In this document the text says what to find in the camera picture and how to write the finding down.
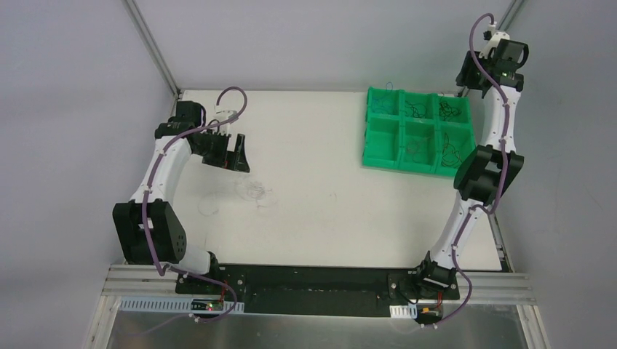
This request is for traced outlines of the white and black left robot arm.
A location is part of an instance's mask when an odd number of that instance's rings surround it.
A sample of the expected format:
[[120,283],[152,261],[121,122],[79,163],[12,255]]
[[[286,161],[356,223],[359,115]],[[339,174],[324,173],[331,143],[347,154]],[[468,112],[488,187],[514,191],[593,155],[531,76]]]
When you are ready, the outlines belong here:
[[173,208],[173,198],[184,166],[192,155],[206,165],[248,172],[244,142],[239,134],[230,151],[228,127],[245,109],[217,108],[212,120],[198,102],[180,101],[175,115],[154,132],[155,148],[147,172],[130,199],[114,205],[112,218],[125,261],[130,265],[152,265],[160,273],[181,270],[195,273],[194,284],[213,294],[222,275],[211,268],[212,252],[191,242]]

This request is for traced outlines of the black robot base mount plate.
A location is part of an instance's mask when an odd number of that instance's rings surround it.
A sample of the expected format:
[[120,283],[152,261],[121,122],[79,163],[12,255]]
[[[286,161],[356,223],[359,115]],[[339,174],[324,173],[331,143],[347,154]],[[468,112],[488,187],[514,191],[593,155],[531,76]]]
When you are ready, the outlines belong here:
[[458,285],[430,286],[409,268],[334,268],[222,264],[214,284],[178,277],[178,294],[238,300],[244,313],[388,317],[408,301],[459,300]]

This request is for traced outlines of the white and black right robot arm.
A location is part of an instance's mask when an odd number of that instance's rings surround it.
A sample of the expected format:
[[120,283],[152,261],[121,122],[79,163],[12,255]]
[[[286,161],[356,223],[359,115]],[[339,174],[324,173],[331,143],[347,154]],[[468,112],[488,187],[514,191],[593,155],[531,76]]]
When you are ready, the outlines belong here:
[[458,259],[474,226],[482,214],[494,213],[524,165],[514,143],[514,122],[524,87],[518,69],[528,56],[528,45],[511,39],[490,39],[484,49],[466,53],[455,82],[482,93],[485,128],[479,145],[455,175],[455,203],[442,235],[412,277],[414,291],[421,297],[455,288]]

